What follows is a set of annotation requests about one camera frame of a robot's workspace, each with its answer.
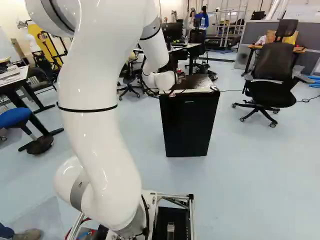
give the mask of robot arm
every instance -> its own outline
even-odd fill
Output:
[[[32,20],[57,36],[74,35],[58,77],[58,102],[76,156],[57,171],[59,196],[124,238],[146,227],[142,184],[116,116],[117,80],[139,41],[150,74],[169,60],[151,0],[25,0]],[[174,73],[152,79],[166,90]]]

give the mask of shoe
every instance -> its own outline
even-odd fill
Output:
[[[12,240],[39,240],[42,236],[42,231],[39,229],[29,229],[23,233],[17,233]]]

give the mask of black office chair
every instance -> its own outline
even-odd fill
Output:
[[[206,35],[204,30],[193,29],[190,31],[189,43],[191,44],[201,44],[199,47],[194,47],[189,50],[190,55],[192,56],[201,56],[206,53],[206,64],[209,65],[208,61],[208,51],[206,50]],[[194,58],[194,67],[199,69],[202,67],[202,64],[196,63],[197,58]]]
[[[297,84],[298,79],[292,78],[294,45],[283,42],[271,42],[263,45],[260,58],[251,75],[245,76],[245,84],[242,93],[251,97],[251,101],[244,100],[245,104],[233,103],[244,108],[253,108],[246,116],[239,120],[244,122],[254,113],[261,112],[271,121],[270,127],[275,128],[278,124],[267,111],[277,114],[280,108],[293,106],[297,100],[291,93],[291,89]],[[265,79],[281,81],[280,83],[270,81],[252,81],[253,79]]]
[[[134,89],[142,89],[142,86],[132,86],[132,82],[136,79],[139,78],[140,80],[142,79],[142,69],[136,69],[134,70],[134,63],[139,63],[136,62],[138,58],[133,58],[128,61],[128,64],[124,64],[121,73],[120,73],[120,78],[123,78],[123,83],[126,84],[126,87],[117,89],[118,91],[123,91],[120,96],[119,100],[122,101],[122,97],[127,93],[127,92],[132,92],[134,93],[138,98],[140,98],[140,94],[136,92]]]

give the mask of cable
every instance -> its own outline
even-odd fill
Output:
[[[223,92],[231,92],[231,91],[239,91],[239,92],[242,92],[242,90],[235,90],[235,89],[233,89],[233,90],[225,90],[225,91],[220,91],[220,93],[223,93]]]
[[[83,223],[85,223],[85,222],[87,222],[87,221],[90,221],[90,220],[91,220],[91,218],[90,218],[90,217],[87,217],[87,218],[85,218],[85,219],[83,219],[83,220],[81,221],[80,225],[83,224]],[[71,228],[70,228],[69,231],[66,233],[66,235],[65,235],[65,237],[64,237],[64,240],[67,240],[70,232],[71,232]]]
[[[296,103],[309,103],[309,102],[310,102],[310,100],[312,100],[312,99],[316,99],[316,98],[319,98],[319,97],[320,97],[320,95],[315,96],[315,97],[312,97],[312,98],[309,98],[309,99],[307,99],[307,98],[303,98],[302,100],[297,101]]]
[[[142,198],[142,202],[143,202],[143,205],[144,205],[144,211],[145,211],[145,218],[146,218],[146,227],[142,233],[145,235],[145,238],[144,240],[148,240],[148,236],[149,236],[149,233],[150,233],[150,219],[149,219],[149,210],[148,210],[148,206],[147,206],[147,203],[146,203],[146,200],[144,198],[144,196],[141,194],[141,198]]]

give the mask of cubicle partition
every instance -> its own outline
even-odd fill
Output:
[[[266,35],[268,30],[276,31],[278,24],[279,21],[276,20],[249,20],[246,22],[234,65],[236,69],[246,68],[250,53],[248,45],[255,43],[261,36]],[[320,59],[320,23],[299,21],[297,31],[299,31],[299,34],[295,43],[306,47],[307,51],[299,55],[296,65],[304,66],[302,73],[309,75]],[[255,55],[253,55],[250,68],[252,68],[255,59]]]

